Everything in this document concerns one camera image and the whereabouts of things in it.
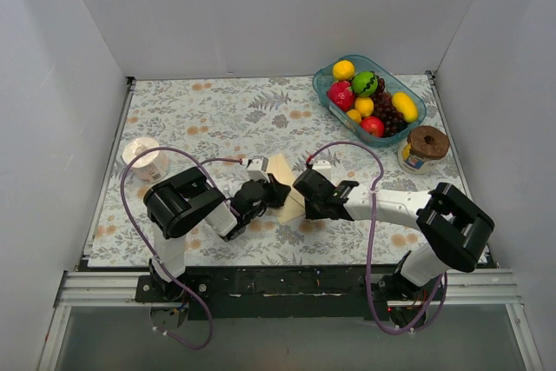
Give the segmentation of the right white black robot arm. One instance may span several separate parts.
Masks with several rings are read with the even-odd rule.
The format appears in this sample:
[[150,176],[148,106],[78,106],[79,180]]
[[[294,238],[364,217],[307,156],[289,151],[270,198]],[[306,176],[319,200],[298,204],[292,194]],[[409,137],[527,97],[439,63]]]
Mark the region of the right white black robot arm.
[[378,190],[357,181],[335,185],[307,169],[293,188],[305,199],[310,220],[375,220],[423,234],[427,242],[406,253],[386,279],[390,290],[403,299],[413,299],[449,269],[473,272],[494,231],[493,219],[446,182],[430,191]]

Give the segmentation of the beige paper envelope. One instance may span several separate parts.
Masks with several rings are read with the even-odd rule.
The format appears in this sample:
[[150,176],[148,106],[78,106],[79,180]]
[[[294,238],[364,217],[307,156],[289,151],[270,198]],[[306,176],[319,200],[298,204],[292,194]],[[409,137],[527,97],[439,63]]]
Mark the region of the beige paper envelope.
[[295,176],[286,158],[282,154],[271,156],[268,160],[267,172],[272,174],[279,183],[290,187],[284,204],[280,208],[273,210],[277,221],[280,224],[285,224],[304,216],[304,198],[293,188]]

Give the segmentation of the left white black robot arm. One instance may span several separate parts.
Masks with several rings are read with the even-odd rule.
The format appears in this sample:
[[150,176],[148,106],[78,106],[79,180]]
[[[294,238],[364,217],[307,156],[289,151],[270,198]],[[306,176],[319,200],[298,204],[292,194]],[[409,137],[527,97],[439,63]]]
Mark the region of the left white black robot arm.
[[197,167],[156,184],[143,198],[151,220],[156,254],[149,261],[154,288],[165,301],[176,301],[185,289],[185,240],[198,224],[207,223],[225,242],[241,235],[267,209],[281,208],[291,187],[271,173],[250,169],[250,180],[228,199]]

